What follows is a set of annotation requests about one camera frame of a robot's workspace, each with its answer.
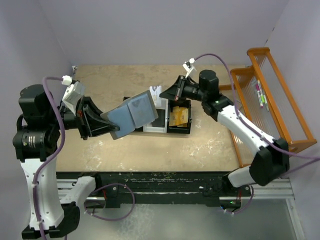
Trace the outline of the silver credit card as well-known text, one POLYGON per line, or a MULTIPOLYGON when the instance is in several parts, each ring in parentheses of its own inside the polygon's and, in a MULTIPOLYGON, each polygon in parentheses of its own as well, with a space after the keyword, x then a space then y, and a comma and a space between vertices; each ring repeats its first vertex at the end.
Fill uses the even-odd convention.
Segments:
POLYGON ((149 91, 151 93, 154 105, 156 108, 162 106, 162 98, 160 94, 162 93, 162 86, 161 85, 153 85, 149 87, 149 91))

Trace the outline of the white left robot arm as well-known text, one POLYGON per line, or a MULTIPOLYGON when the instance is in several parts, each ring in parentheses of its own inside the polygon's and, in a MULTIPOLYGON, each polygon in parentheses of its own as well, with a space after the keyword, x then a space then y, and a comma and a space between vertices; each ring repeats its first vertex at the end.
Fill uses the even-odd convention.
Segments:
POLYGON ((99 173, 83 173, 71 182, 66 196, 59 196, 56 162, 61 127, 77 129, 82 139, 97 137, 117 127, 102 119, 80 82, 68 86, 62 106, 49 101, 41 84, 24 88, 18 100, 22 114, 13 137, 16 157, 24 171, 30 201, 30 221, 22 231, 25 240, 66 238, 80 222, 80 208, 89 196, 103 191, 99 173))

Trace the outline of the grey card holder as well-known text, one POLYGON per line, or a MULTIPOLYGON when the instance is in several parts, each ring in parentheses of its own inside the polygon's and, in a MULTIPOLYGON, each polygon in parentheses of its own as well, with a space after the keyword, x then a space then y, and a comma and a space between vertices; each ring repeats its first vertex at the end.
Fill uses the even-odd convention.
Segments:
POLYGON ((130 103, 122 102, 118 107, 102 113, 101 117, 119 126, 120 130, 110 133, 112 139, 117 140, 152 123, 158 118, 158 113, 151 92, 146 90, 132 96, 130 103))

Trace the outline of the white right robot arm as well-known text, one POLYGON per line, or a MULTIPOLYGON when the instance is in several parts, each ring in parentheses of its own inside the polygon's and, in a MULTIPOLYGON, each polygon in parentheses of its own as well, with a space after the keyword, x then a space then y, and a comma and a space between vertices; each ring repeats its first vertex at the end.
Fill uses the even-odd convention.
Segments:
POLYGON ((244 185, 266 186, 290 169, 287 141, 263 132, 239 112, 235 104, 220 93, 219 79, 213 70, 202 70, 198 83, 189 76, 180 75, 160 97, 176 102, 186 99, 200 101, 208 116, 228 128, 250 149, 252 163, 226 175, 226 181, 222 183, 226 195, 235 195, 244 185))

